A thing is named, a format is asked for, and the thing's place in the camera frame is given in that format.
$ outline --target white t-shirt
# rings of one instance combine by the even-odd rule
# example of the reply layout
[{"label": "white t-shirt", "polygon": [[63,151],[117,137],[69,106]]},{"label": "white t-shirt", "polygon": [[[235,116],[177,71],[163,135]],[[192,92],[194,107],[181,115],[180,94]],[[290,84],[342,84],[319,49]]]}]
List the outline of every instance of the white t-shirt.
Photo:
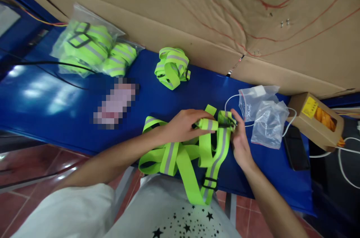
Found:
[{"label": "white t-shirt", "polygon": [[210,206],[192,205],[172,177],[142,178],[115,224],[114,206],[108,185],[64,188],[46,197],[12,238],[241,238],[216,199]]}]

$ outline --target plastic bag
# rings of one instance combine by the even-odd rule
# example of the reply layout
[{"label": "plastic bag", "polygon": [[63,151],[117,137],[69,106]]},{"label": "plastic bag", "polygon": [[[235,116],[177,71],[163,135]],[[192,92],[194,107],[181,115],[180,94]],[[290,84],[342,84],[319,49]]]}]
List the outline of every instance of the plastic bag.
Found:
[{"label": "plastic bag", "polygon": [[263,86],[239,90],[239,108],[244,118],[244,122],[255,121],[256,113],[262,101],[273,100],[279,102],[276,93],[279,86]]},{"label": "plastic bag", "polygon": [[289,110],[284,101],[262,101],[256,114],[251,143],[280,149],[284,124]]},{"label": "plastic bag", "polygon": [[118,38],[109,57],[103,62],[101,71],[111,77],[125,76],[126,70],[143,49],[140,44]]},{"label": "plastic bag", "polygon": [[[60,62],[84,66],[100,72],[118,36],[125,33],[85,7],[74,4],[67,28],[52,47],[51,56]],[[82,77],[89,71],[69,65],[60,65],[60,73],[76,73]]]}]

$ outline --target hand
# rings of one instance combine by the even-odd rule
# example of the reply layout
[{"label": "hand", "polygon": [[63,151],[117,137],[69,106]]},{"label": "hand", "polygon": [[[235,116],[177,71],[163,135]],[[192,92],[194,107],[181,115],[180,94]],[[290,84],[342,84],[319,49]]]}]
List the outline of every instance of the hand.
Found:
[{"label": "hand", "polygon": [[167,125],[161,127],[161,139],[163,143],[183,142],[195,137],[215,131],[193,129],[191,126],[201,118],[214,120],[214,117],[204,110],[182,110]]},{"label": "hand", "polygon": [[245,123],[233,108],[231,109],[231,113],[237,121],[236,129],[231,135],[234,157],[236,162],[245,172],[256,166],[256,164],[252,158],[248,138],[246,137]]}]

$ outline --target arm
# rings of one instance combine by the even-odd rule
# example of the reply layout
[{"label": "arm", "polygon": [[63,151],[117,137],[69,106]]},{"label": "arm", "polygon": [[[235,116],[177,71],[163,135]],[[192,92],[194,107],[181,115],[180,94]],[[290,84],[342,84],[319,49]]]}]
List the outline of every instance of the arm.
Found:
[{"label": "arm", "polygon": [[64,179],[54,191],[65,187],[87,187],[99,183],[109,183],[137,159],[157,146],[169,142],[182,142],[208,134],[207,130],[191,127],[201,118],[213,119],[214,117],[203,110],[182,110],[168,124],[114,145],[91,158]]},{"label": "arm", "polygon": [[255,164],[246,137],[244,121],[234,109],[231,112],[238,121],[232,136],[234,157],[245,173],[271,233],[276,238],[307,237],[290,206]]}]

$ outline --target small cardboard box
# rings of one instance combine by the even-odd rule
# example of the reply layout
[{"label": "small cardboard box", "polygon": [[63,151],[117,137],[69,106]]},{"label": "small cardboard box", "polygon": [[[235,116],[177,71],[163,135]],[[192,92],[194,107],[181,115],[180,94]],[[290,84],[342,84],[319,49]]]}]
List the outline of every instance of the small cardboard box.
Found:
[{"label": "small cardboard box", "polygon": [[[342,117],[324,105],[311,93],[293,95],[288,107],[296,110],[297,115],[292,124],[296,126],[301,133],[321,149],[327,152],[333,152],[335,150],[334,147],[337,146],[344,129],[344,119]],[[317,107],[331,116],[336,125],[334,132],[314,118]],[[289,112],[288,122],[292,120],[295,114],[292,110],[289,110]]]}]

